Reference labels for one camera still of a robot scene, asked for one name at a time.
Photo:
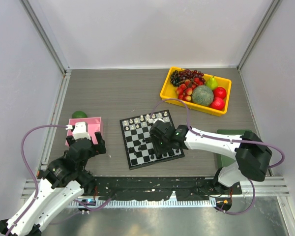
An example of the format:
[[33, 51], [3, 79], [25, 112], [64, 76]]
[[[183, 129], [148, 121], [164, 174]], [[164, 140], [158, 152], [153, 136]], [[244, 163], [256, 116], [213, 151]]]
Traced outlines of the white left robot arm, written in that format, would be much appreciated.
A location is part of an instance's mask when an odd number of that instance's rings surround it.
[[105, 141], [100, 132], [92, 139], [68, 136], [69, 149], [52, 161], [42, 174], [28, 201], [10, 219], [0, 221], [5, 236], [39, 236], [52, 219], [70, 202], [82, 195], [95, 193], [95, 177], [85, 170], [88, 160], [105, 154]]

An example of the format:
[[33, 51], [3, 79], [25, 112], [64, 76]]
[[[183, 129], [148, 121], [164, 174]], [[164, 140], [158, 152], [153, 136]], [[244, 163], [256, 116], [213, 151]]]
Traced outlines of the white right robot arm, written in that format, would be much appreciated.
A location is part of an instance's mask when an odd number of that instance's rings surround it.
[[219, 194], [228, 191], [235, 183], [250, 179], [264, 181], [272, 157], [271, 150], [259, 137], [246, 131], [243, 135], [209, 133], [188, 125], [174, 127], [168, 122], [155, 121], [149, 130], [155, 154], [163, 155], [173, 149], [204, 150], [234, 160], [216, 172], [211, 187]]

